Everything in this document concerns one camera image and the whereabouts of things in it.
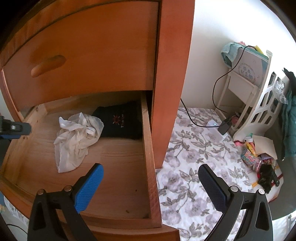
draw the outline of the dark blue gripper pad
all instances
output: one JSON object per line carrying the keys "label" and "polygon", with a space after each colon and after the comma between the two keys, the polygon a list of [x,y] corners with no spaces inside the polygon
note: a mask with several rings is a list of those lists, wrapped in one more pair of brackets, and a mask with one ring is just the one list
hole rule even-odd
{"label": "dark blue gripper pad", "polygon": [[91,173],[87,173],[86,181],[74,197],[74,206],[78,213],[87,208],[104,176],[104,169],[100,164],[91,171]]}
{"label": "dark blue gripper pad", "polygon": [[224,213],[227,209],[228,200],[227,195],[217,183],[220,177],[217,177],[207,164],[203,164],[198,169],[198,178],[214,204],[215,209]]}

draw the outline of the wooden dresser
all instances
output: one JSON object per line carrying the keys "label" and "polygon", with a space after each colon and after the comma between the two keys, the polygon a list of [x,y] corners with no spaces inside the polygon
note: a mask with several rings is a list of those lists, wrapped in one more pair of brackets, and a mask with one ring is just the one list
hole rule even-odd
{"label": "wooden dresser", "polygon": [[[104,179],[81,216],[99,240],[179,240],[162,225],[155,168],[179,105],[193,14],[194,0],[41,0],[19,20],[0,53],[0,88],[32,133],[11,142],[0,189],[20,212],[29,218],[38,189],[73,185],[98,162]],[[130,100],[141,103],[143,138],[100,138],[77,169],[58,173],[59,116]]]}

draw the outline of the screw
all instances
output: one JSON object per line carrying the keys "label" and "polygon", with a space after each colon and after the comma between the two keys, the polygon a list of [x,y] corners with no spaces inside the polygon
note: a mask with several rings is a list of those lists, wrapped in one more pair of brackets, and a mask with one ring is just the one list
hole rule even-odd
{"label": "screw", "polygon": [[42,195],[43,193],[44,193],[44,189],[39,189],[37,192],[38,195]]}
{"label": "screw", "polygon": [[265,194],[265,191],[263,189],[259,189],[258,192],[262,195]]}
{"label": "screw", "polygon": [[239,189],[236,186],[231,186],[230,190],[233,192],[237,192]]}
{"label": "screw", "polygon": [[72,190],[72,186],[71,185],[67,185],[64,187],[64,191],[69,192]]}

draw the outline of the power cord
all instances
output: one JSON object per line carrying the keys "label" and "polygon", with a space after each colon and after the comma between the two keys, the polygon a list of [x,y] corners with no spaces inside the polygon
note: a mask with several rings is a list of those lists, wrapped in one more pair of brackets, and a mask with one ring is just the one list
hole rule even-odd
{"label": "power cord", "polygon": [[[231,70],[229,70],[226,74],[223,74],[221,77],[219,77],[219,78],[216,80],[216,82],[215,82],[215,84],[214,84],[214,87],[213,87],[212,101],[213,101],[214,106],[215,106],[218,110],[220,110],[220,111],[222,111],[222,112],[224,112],[224,113],[226,113],[226,114],[228,114],[228,115],[229,115],[229,113],[228,113],[227,111],[224,111],[224,110],[222,110],[222,109],[219,109],[219,108],[215,105],[215,102],[214,102],[214,91],[215,91],[215,87],[216,87],[216,84],[217,84],[217,82],[218,82],[219,79],[223,78],[225,75],[229,74],[231,71],[233,71],[233,70],[235,69],[235,67],[239,64],[239,62],[240,62],[240,60],[241,60],[241,58],[242,58],[242,55],[244,54],[244,50],[245,50],[247,47],[253,47],[253,48],[255,48],[254,46],[251,46],[251,45],[248,45],[248,46],[244,47],[244,49],[243,49],[243,51],[242,51],[242,54],[241,54],[241,56],[240,56],[240,58],[239,58],[237,64],[236,64]],[[190,114],[189,114],[189,112],[188,112],[188,110],[187,110],[187,108],[186,108],[186,106],[185,106],[185,104],[184,104],[182,98],[181,98],[181,102],[182,102],[182,104],[183,104],[183,106],[184,106],[184,108],[185,108],[185,110],[186,110],[186,112],[187,112],[187,115],[188,115],[189,119],[191,120],[191,122],[192,122],[194,125],[196,125],[196,126],[198,126],[198,127],[202,127],[202,128],[220,127],[220,126],[222,125],[222,124],[221,124],[221,125],[219,125],[219,126],[201,126],[201,125],[196,124],[196,123],[191,119]],[[236,115],[233,115],[231,118],[228,117],[227,119],[224,120],[224,122],[228,122],[228,121],[230,121],[234,116],[236,116]]]}
{"label": "power cord", "polygon": [[16,225],[14,225],[14,224],[7,224],[7,226],[13,226],[13,227],[17,227],[17,228],[23,230],[21,227],[16,226]]}

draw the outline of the drawer handle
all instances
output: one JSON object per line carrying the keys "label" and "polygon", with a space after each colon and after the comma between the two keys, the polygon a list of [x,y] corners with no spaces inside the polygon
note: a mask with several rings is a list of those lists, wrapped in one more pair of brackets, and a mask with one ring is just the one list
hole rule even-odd
{"label": "drawer handle", "polygon": [[56,55],[54,57],[48,58],[36,65],[31,70],[31,76],[36,78],[47,71],[61,67],[66,62],[66,58],[63,55]]}

